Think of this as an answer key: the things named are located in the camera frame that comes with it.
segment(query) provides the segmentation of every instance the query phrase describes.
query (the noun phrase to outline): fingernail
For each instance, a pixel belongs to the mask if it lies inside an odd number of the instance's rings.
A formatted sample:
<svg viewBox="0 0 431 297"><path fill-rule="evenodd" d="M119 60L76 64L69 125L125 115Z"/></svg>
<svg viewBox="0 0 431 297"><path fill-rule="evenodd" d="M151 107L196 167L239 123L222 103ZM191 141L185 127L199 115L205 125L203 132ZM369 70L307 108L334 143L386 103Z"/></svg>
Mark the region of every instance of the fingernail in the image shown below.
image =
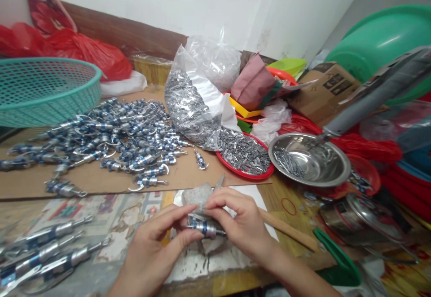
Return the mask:
<svg viewBox="0 0 431 297"><path fill-rule="evenodd" d="M201 232L198 232L198 231L195 231L194 233L193 233L193 239L194 240L201 240L201 239L203 239L205 237L205 235L204 234L202 234Z"/></svg>

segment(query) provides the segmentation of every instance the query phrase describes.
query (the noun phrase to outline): gray tool handle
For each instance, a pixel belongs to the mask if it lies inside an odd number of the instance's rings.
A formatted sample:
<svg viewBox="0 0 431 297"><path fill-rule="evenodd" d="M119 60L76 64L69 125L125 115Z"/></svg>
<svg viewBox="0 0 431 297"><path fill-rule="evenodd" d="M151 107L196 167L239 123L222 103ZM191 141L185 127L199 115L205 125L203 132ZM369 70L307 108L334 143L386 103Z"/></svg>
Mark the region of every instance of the gray tool handle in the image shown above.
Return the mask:
<svg viewBox="0 0 431 297"><path fill-rule="evenodd" d="M431 69L431 60L427 56L429 52L429 48L419 52L417 56L406 62L392 75L383 76L382 78L387 78L387 80L371 93L359 98L351 106L343 110L328 125L323 127L324 132L334 137L342 136L351 127L378 109L384 102L409 89L412 83L418 84L423 81L428 77Z"/></svg>

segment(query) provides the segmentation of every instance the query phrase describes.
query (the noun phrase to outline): cardboard sheet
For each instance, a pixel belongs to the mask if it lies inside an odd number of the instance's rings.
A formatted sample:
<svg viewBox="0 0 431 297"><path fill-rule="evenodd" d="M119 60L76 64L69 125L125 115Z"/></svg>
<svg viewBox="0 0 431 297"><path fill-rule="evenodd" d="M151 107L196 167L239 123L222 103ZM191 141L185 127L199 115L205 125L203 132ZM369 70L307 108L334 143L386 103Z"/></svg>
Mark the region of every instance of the cardboard sheet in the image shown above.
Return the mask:
<svg viewBox="0 0 431 297"><path fill-rule="evenodd" d="M163 88L149 86L145 91L121 96L127 102L141 98L155 99L164 102ZM26 138L35 136L40 129L28 129L0 144L0 159L11 159L7 150L13 144L23 142ZM262 182L251 182L239 177L228 170L217 158L214 152L198 149L206 163L209 164L205 171L199 170L196 163L193 148L185 148L189 154L177 158L175 165L169 166L169 174L161 176L161 180L167 180L167 186L144 188L142 191L164 191L173 189L189 189L199 186L205 182L214 186L220 176L225 173L224 185L237 186L256 183L272 183L271 178ZM15 170L0 173L0 200L5 199L29 199L29 198L52 198L53 195L45 193L44 182L53 177L55 165L36 165L25 170ZM138 188L133 183L133 176L123 172L108 172L107 169L99 167L99 161L81 165L71 169L63 178L69 179L80 190L87 191L93 195L127 193L128 188Z"/></svg>

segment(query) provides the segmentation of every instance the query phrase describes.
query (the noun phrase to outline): yellow plastic container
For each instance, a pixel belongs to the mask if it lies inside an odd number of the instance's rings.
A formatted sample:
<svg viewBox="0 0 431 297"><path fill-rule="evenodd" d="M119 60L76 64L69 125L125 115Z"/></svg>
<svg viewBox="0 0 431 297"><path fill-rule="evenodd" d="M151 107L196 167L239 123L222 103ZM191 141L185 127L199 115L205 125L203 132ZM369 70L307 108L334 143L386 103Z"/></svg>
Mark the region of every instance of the yellow plastic container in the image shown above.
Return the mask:
<svg viewBox="0 0 431 297"><path fill-rule="evenodd" d="M235 99L233 99L232 97L229 97L230 103L232 104L233 107L235 107L235 110L241 114L242 117L244 118L248 118L248 117L253 117L253 116L257 116L260 115L260 113L262 113L262 111L251 111L249 112L248 110L246 110L244 107L242 107Z"/></svg>
<svg viewBox="0 0 431 297"><path fill-rule="evenodd" d="M280 69L287 72L288 74L291 74L292 76L296 76L305 68L306 64L307 60L304 59L284 58L271 63L268 65L268 67Z"/></svg>

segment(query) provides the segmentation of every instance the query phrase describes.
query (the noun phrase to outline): finger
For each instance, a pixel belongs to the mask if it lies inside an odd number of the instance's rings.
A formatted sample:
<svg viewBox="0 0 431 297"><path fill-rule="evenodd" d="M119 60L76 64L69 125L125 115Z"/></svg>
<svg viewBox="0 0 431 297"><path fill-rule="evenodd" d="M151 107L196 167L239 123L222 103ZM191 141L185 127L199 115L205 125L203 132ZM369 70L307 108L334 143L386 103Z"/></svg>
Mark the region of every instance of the finger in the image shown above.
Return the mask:
<svg viewBox="0 0 431 297"><path fill-rule="evenodd" d="M174 264L186 247L195 241L203 239L204 235L197 230L186 229L177 234L164 249L164 258Z"/></svg>
<svg viewBox="0 0 431 297"><path fill-rule="evenodd" d="M163 215L164 213L167 213L167 212L169 212L169 211L172 211L172 210L174 210L174 209L176 209L176 208L178 208L179 206L177 206L177 205L175 205L175 204L170 204L170 205L168 205L168 206L166 206L166 207L164 207L164 208L162 208L161 210L159 210L157 213L155 213L154 214L154 216L153 217L151 217L150 219L155 219L155 218L157 218L157 217L159 217L159 216L161 216L161 215Z"/></svg>
<svg viewBox="0 0 431 297"><path fill-rule="evenodd" d="M182 229L184 229L185 226L187 226L189 224L189 217L188 216L184 216L182 219L176 221L173 224L173 228L178 231L181 231Z"/></svg>
<svg viewBox="0 0 431 297"><path fill-rule="evenodd" d="M216 219L226 232L229 232L235 224L232 216L222 208L207 209L205 214Z"/></svg>
<svg viewBox="0 0 431 297"><path fill-rule="evenodd" d="M227 194L231 194L237 197L242 197L242 198L247 198L247 199L253 199L251 196L245 195L243 193L240 193L239 191L230 188L230 187L223 187L222 189L220 189L219 191L216 191L214 194L212 195L221 195L223 193L227 193Z"/></svg>
<svg viewBox="0 0 431 297"><path fill-rule="evenodd" d="M187 214L194 211L197 207L198 205L196 204L189 204L163 213L148 224L150 226L149 238L157 239L164 231L170 229L176 221L187 216Z"/></svg>
<svg viewBox="0 0 431 297"><path fill-rule="evenodd" d="M205 203L205 208L213 209L217 207L227 206L237 212L237 214L241 215L245 212L245 206L247 206L248 204L249 201L246 198L238 197L236 195L224 192L218 195L211 195Z"/></svg>

